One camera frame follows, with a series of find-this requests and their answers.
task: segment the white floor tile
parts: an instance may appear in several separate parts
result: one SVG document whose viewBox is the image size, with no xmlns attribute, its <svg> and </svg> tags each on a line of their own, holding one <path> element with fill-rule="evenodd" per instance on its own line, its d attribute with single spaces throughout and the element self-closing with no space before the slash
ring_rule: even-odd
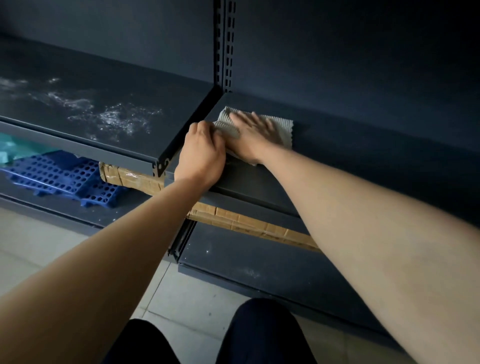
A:
<svg viewBox="0 0 480 364">
<path fill-rule="evenodd" d="M 0 208 L 0 249 L 46 266 L 87 236 Z"/>
<path fill-rule="evenodd" d="M 0 296 L 39 269 L 40 267 L 30 262 L 0 251 Z"/>
<path fill-rule="evenodd" d="M 319 363 L 347 364 L 345 333 L 326 325 L 295 316 L 310 349 Z"/>
<path fill-rule="evenodd" d="M 346 334 L 349 364 L 415 364 L 408 355 Z"/>
<path fill-rule="evenodd" d="M 221 345 L 220 340 L 193 331 L 148 311 L 144 315 L 144 320 L 150 321 L 165 335 L 182 364 L 215 363 Z"/>
<path fill-rule="evenodd" d="M 237 308 L 248 297 L 178 272 L 171 264 L 148 311 L 222 339 Z"/>
<path fill-rule="evenodd" d="M 150 300 L 152 299 L 158 285 L 160 284 L 163 276 L 165 275 L 165 272 L 167 271 L 169 265 L 170 265 L 170 263 L 166 262 L 165 260 L 162 260 L 160 262 L 160 265 L 156 269 L 156 272 L 153 275 L 153 278 L 150 281 L 150 284 L 148 285 L 147 290 L 144 293 L 144 296 L 142 297 L 140 303 L 138 304 L 139 308 L 143 308 L 143 309 L 147 308 L 147 306 L 150 303 Z"/>
<path fill-rule="evenodd" d="M 142 318 L 145 314 L 145 310 L 143 308 L 135 308 L 135 311 L 133 312 L 133 315 L 130 317 L 131 318 Z"/>
</svg>

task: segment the person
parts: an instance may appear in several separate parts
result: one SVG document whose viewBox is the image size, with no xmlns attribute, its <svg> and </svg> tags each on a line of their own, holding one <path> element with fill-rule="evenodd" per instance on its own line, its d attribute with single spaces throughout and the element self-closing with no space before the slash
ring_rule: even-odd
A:
<svg viewBox="0 0 480 364">
<path fill-rule="evenodd" d="M 219 179 L 226 145 L 278 179 L 319 248 L 414 360 L 478 363 L 477 228 L 283 148 L 272 122 L 255 113 L 231 118 L 238 138 L 212 132 L 205 121 L 193 123 L 173 184 L 1 298 L 1 363 L 113 363 L 133 355 L 131 333 L 143 324 L 127 324 L 129 317 L 187 212 Z M 288 363 L 284 347 L 312 362 L 288 315 L 265 300 L 243 305 L 217 362 Z M 162 352 L 168 351 L 152 327 L 139 336 L 155 338 Z M 254 337 L 255 345 L 246 336 Z M 269 345 L 281 355 L 265 357 Z M 166 363 L 176 360 L 170 354 L 162 356 Z"/>
</svg>

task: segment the cardboard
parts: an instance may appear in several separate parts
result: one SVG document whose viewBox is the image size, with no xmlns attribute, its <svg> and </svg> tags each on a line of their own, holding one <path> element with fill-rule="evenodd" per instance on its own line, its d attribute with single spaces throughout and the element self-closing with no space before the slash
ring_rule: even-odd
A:
<svg viewBox="0 0 480 364">
<path fill-rule="evenodd" d="M 164 188 L 165 175 L 161 177 L 149 176 L 103 162 L 99 162 L 99 166 L 100 176 L 105 182 L 135 188 L 152 196 Z M 201 202 L 197 202 L 193 206 L 187 218 L 243 234 L 258 236 L 263 239 L 320 252 L 320 249 L 310 235 L 285 229 Z"/>
</svg>

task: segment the dark pants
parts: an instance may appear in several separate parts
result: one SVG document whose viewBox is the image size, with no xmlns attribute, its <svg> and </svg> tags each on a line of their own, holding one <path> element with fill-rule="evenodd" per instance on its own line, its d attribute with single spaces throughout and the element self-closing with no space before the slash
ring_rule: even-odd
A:
<svg viewBox="0 0 480 364">
<path fill-rule="evenodd" d="M 130 320 L 104 359 L 105 364 L 178 364 L 167 339 L 151 323 Z M 279 303 L 252 299 L 235 313 L 217 364 L 316 363 L 293 315 Z"/>
</svg>

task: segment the cleaning cloth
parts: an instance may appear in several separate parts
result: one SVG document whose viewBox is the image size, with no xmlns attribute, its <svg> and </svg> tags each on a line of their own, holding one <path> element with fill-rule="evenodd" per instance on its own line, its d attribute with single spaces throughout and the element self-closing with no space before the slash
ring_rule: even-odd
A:
<svg viewBox="0 0 480 364">
<path fill-rule="evenodd" d="M 222 133 L 226 133 L 231 135 L 235 138 L 238 138 L 239 132 L 235 125 L 233 124 L 232 119 L 230 118 L 231 112 L 239 112 L 239 110 L 230 108 L 226 106 L 218 116 L 218 120 L 214 122 L 214 125 L 217 129 L 220 129 Z M 290 119 L 283 119 L 277 116 L 270 116 L 270 115 L 260 115 L 261 118 L 269 118 L 276 126 L 278 133 L 280 134 L 280 138 L 282 139 L 282 144 L 285 148 L 291 149 L 292 148 L 292 128 L 293 128 L 293 120 Z"/>
</svg>

